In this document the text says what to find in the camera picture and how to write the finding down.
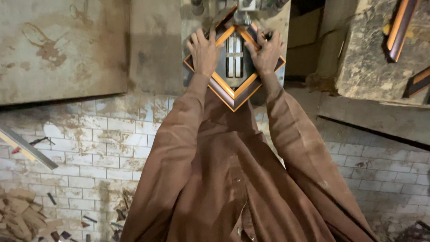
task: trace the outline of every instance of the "frame molding stick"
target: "frame molding stick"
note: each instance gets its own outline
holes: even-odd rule
[[[387,39],[387,48],[389,56],[397,62],[406,39],[406,31],[411,23],[418,0],[402,0],[394,19],[393,27]]]
[[[0,138],[6,141],[13,148],[20,147],[20,152],[31,161],[38,160],[51,170],[54,170],[58,167],[56,163],[51,161],[48,157],[25,141],[20,135],[13,132],[10,128],[3,124],[0,124]]]

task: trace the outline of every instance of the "mud stain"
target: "mud stain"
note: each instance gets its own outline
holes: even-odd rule
[[[24,23],[27,27],[30,27],[35,33],[38,34],[38,40],[42,42],[43,44],[38,44],[35,41],[32,41],[26,34],[24,29],[22,30],[22,33],[24,34],[25,38],[30,42],[30,44],[39,47],[39,51],[36,52],[36,56],[42,57],[42,59],[47,60],[51,62],[51,69],[61,66],[64,61],[66,60],[66,55],[61,54],[58,51],[58,49],[55,48],[55,44],[58,42],[57,40],[51,40],[49,39],[37,26],[26,22]]]
[[[29,71],[30,70],[30,63],[27,62],[27,61],[21,62],[21,64],[19,65],[19,67],[21,67],[25,71]]]

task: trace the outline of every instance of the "wooden board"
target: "wooden board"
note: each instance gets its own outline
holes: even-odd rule
[[[0,12],[0,105],[126,91],[128,1],[1,1]]]

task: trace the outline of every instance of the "dust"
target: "dust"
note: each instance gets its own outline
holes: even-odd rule
[[[29,71],[30,70],[30,63],[28,61],[21,62],[21,64],[19,65],[19,67],[21,67],[25,71]]]

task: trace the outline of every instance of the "right hand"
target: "right hand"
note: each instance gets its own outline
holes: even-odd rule
[[[266,41],[263,36],[272,32],[272,38]],[[277,30],[265,29],[257,31],[257,42],[261,50],[256,51],[252,43],[246,42],[245,45],[251,54],[252,62],[260,76],[275,73],[276,64],[281,50],[285,47],[282,36]]]

